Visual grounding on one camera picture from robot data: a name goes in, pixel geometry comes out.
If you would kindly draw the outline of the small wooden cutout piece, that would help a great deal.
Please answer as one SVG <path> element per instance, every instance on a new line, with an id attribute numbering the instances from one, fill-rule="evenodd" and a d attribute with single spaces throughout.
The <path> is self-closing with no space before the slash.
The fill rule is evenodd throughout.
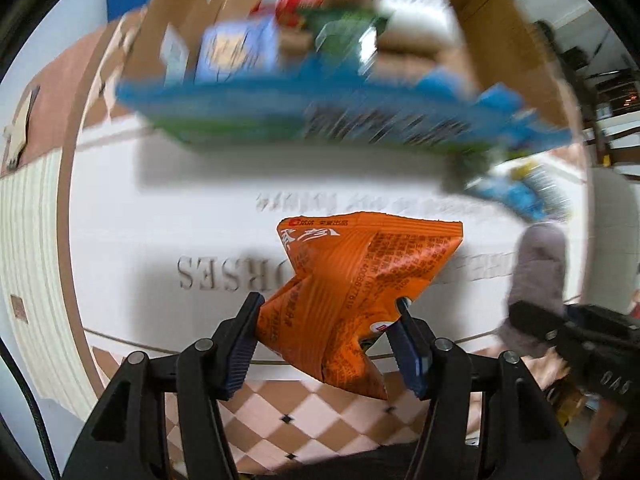
<path id="1" fill-rule="evenodd" d="M 6 146 L 6 170 L 17 170 L 22 153 L 27 145 L 29 117 L 36 102 L 40 85 L 35 84 L 28 88 L 28 92 L 17 107 L 12 122 L 6 126 L 4 132 L 8 137 Z"/>

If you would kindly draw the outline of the light blue tissue pack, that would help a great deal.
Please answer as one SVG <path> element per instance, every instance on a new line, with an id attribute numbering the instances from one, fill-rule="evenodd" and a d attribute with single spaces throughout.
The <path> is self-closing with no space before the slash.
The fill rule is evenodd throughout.
<path id="1" fill-rule="evenodd" d="M 279 65 L 279 34 L 272 15 L 224 21 L 204 32 L 196 81 L 223 81 L 236 73 L 269 72 Z"/>

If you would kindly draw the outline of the green snack packet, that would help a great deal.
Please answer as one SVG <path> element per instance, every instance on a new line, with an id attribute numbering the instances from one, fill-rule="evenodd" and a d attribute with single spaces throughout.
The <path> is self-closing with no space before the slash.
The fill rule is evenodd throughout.
<path id="1" fill-rule="evenodd" d="M 387 16 L 360 8 L 307 8 L 299 13 L 314 38 L 314 50 L 335 63 L 371 62 L 388 22 Z"/>

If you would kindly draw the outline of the brown cardboard box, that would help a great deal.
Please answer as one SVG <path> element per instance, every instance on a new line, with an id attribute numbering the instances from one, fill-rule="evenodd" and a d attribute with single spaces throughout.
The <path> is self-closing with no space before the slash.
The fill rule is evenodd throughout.
<path id="1" fill-rule="evenodd" d="M 572 92 L 515 0 L 150 0 L 117 101 L 183 143 L 571 144 Z"/>

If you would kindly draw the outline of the blue yellow snack packet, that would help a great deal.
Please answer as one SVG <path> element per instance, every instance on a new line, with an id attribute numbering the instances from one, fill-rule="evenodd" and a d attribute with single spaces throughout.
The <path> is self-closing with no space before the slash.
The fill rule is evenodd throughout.
<path id="1" fill-rule="evenodd" d="M 467 180 L 463 189 L 481 200 L 501 204 L 528 223 L 567 222 L 572 215 L 566 194 L 536 162 L 522 162 L 503 172 L 487 171 Z"/>

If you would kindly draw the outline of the orange snack packet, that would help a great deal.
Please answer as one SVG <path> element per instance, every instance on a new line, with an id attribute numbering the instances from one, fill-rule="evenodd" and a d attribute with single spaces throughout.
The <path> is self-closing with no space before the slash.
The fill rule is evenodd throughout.
<path id="1" fill-rule="evenodd" d="M 259 341 L 324 384 L 386 399 L 363 341 L 394 324 L 463 240 L 460 221 L 355 212 L 292 217 L 277 226 L 293 277 L 259 310 Z"/>

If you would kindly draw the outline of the white ONMAX fabric pack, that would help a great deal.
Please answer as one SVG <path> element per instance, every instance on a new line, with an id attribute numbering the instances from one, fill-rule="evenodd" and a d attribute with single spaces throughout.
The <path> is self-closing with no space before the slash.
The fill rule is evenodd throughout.
<path id="1" fill-rule="evenodd" d="M 371 0 L 372 10 L 387 18 L 378 45 L 385 50 L 436 53 L 463 42 L 450 0 Z"/>

